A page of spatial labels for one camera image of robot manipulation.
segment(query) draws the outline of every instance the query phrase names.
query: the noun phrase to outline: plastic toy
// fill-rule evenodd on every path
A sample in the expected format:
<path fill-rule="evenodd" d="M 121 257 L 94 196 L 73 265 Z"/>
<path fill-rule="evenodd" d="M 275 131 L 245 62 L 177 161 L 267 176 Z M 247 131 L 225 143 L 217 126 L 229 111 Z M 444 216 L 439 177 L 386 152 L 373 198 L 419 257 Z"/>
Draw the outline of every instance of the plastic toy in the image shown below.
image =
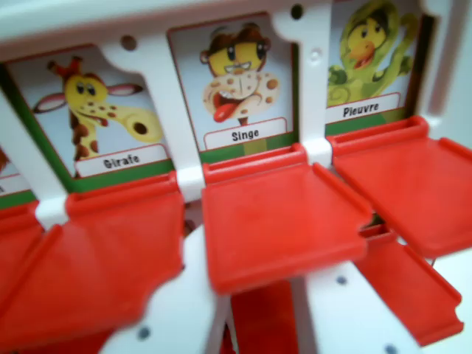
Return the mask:
<path fill-rule="evenodd" d="M 0 353 L 467 353 L 472 4 L 406 2 L 0 5 Z"/>

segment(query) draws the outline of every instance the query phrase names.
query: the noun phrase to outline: red tongue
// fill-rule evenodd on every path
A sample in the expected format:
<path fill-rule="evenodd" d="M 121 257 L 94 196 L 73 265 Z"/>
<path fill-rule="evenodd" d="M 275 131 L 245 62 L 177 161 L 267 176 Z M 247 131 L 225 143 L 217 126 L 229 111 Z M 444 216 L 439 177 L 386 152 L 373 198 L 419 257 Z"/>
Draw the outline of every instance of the red tongue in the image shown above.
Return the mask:
<path fill-rule="evenodd" d="M 218 107 L 215 114 L 213 114 L 213 119 L 218 123 L 224 122 L 233 114 L 234 111 L 236 111 L 236 108 L 236 103 L 227 103 L 225 105 L 221 105 Z"/>
<path fill-rule="evenodd" d="M 100 118 L 98 117 L 99 121 L 100 121 L 100 124 L 103 126 L 103 127 L 107 127 L 108 126 L 108 120 L 106 119 L 103 119 L 103 118 Z"/>

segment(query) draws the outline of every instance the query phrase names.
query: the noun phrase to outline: red plastic tray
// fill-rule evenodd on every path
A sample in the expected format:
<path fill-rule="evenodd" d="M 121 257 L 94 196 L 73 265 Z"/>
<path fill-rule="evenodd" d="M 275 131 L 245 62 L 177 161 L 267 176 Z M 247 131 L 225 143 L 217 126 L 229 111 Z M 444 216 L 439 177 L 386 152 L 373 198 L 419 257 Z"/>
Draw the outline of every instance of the red plastic tray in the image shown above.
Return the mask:
<path fill-rule="evenodd" d="M 231 299 L 241 354 L 298 354 L 290 283 L 286 280 Z"/>
<path fill-rule="evenodd" d="M 328 138 L 336 171 L 428 258 L 472 246 L 472 151 L 421 117 Z"/>
<path fill-rule="evenodd" d="M 38 245 L 43 228 L 36 221 L 38 202 L 0 210 L 0 299 L 17 267 Z"/>
<path fill-rule="evenodd" d="M 363 235 L 369 251 L 355 264 L 418 343 L 434 343 L 463 329 L 455 313 L 460 294 L 422 257 L 400 245 L 385 226 Z"/>
<path fill-rule="evenodd" d="M 369 204 L 299 144 L 204 165 L 206 257 L 221 294 L 362 257 Z"/>
<path fill-rule="evenodd" d="M 72 341 L 49 344 L 44 347 L 19 350 L 18 354 L 98 354 L 111 332 L 78 338 Z"/>
<path fill-rule="evenodd" d="M 0 302 L 0 350 L 67 341 L 139 319 L 182 269 L 175 173 L 71 195 Z"/>

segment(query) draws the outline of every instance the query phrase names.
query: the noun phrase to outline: white label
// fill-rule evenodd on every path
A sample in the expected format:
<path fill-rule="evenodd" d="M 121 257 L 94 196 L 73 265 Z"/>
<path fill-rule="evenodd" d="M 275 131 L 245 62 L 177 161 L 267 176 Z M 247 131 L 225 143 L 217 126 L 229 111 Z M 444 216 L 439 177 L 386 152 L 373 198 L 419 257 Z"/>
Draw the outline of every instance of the white label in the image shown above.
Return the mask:
<path fill-rule="evenodd" d="M 21 175 L 0 178 L 0 196 L 28 190 L 30 186 Z"/>
<path fill-rule="evenodd" d="M 281 117 L 222 131 L 213 131 L 205 135 L 204 141 L 207 149 L 216 149 L 284 133 L 287 133 L 287 121 Z"/>
<path fill-rule="evenodd" d="M 143 164 L 150 164 L 164 159 L 167 159 L 164 146 L 155 144 L 78 161 L 75 163 L 75 167 L 81 177 L 88 177 L 141 166 Z"/>
<path fill-rule="evenodd" d="M 400 94 L 395 92 L 367 100 L 335 105 L 327 109 L 326 124 L 390 111 L 398 108 L 399 103 Z"/>

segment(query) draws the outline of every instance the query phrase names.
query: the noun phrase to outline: guess who game board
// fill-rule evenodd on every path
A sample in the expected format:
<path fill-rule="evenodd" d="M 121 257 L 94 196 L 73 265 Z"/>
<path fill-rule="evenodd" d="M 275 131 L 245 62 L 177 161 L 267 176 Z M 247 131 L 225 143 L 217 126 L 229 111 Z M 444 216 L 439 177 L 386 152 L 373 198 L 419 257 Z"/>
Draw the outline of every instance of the guess who game board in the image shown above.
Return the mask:
<path fill-rule="evenodd" d="M 30 186 L 0 146 L 0 209 L 34 201 Z"/>
<path fill-rule="evenodd" d="M 144 80 L 82 46 L 5 64 L 10 101 L 69 192 L 173 168 Z"/>
<path fill-rule="evenodd" d="M 293 142 L 292 44 L 267 15 L 172 29 L 169 42 L 202 161 Z"/>
<path fill-rule="evenodd" d="M 417 1 L 333 3 L 327 124 L 405 118 L 420 19 Z"/>

